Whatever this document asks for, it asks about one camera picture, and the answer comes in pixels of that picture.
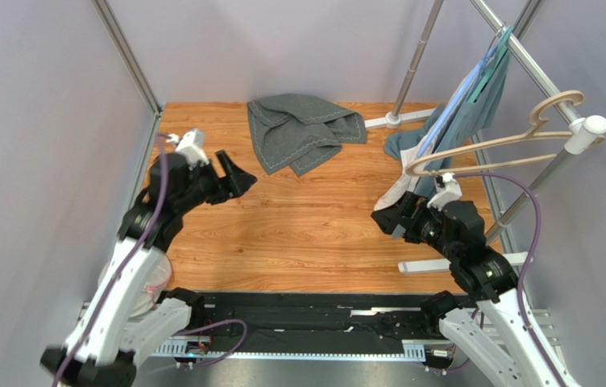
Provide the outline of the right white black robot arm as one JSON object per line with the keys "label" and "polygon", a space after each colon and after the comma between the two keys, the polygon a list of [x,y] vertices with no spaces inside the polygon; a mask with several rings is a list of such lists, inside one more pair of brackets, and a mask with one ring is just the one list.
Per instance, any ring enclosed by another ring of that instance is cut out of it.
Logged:
{"label": "right white black robot arm", "polygon": [[387,235],[403,227],[408,243],[425,243],[449,262],[455,283],[495,327],[498,345],[473,321],[455,296],[442,291],[421,305],[427,328],[453,342],[495,386],[576,386],[526,302],[518,300],[518,275],[487,245],[484,220],[471,201],[441,208],[407,192],[398,204],[371,214]]}

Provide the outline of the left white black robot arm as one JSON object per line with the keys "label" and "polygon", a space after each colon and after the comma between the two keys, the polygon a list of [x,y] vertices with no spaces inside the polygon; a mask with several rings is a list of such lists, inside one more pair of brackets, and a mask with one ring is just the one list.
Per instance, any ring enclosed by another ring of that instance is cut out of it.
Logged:
{"label": "left white black robot arm", "polygon": [[122,218],[108,271],[84,316],[64,343],[41,356],[54,386],[131,386],[140,366],[171,336],[208,329],[204,297],[183,288],[170,291],[140,322],[128,321],[184,216],[203,204],[240,198],[257,182],[226,152],[216,157],[222,176],[206,158],[190,160],[181,152],[156,157],[147,186]]}

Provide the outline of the grey stitched cloth napkin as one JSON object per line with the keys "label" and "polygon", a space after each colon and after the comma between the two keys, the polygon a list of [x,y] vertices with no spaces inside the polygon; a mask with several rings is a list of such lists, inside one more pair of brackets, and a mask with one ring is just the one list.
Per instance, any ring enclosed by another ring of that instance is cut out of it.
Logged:
{"label": "grey stitched cloth napkin", "polygon": [[341,152],[365,144],[361,114],[323,98],[279,94],[247,103],[254,153],[266,174],[290,168],[302,176]]}

